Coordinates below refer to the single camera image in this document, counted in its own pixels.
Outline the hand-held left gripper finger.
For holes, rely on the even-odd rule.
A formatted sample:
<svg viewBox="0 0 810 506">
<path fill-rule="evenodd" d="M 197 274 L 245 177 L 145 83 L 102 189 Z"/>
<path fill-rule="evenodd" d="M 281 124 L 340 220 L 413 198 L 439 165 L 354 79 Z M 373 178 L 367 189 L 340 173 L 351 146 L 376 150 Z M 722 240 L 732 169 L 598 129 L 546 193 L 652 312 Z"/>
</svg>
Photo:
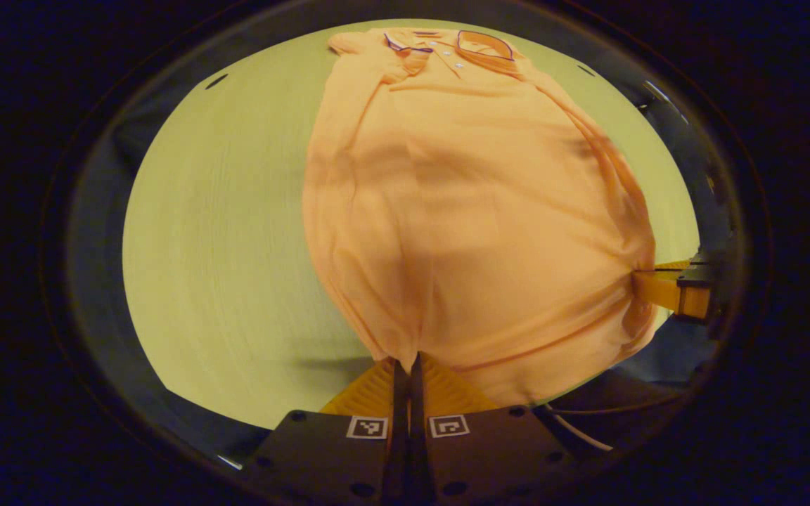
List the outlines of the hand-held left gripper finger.
<svg viewBox="0 0 810 506">
<path fill-rule="evenodd" d="M 392 366 L 383 416 L 292 410 L 245 461 L 248 492 L 274 505 L 399 505 L 407 495 L 409 377 Z"/>
<path fill-rule="evenodd" d="M 409 504 L 546 505 L 578 461 L 528 406 L 492 408 L 427 355 L 409 378 Z"/>
</svg>

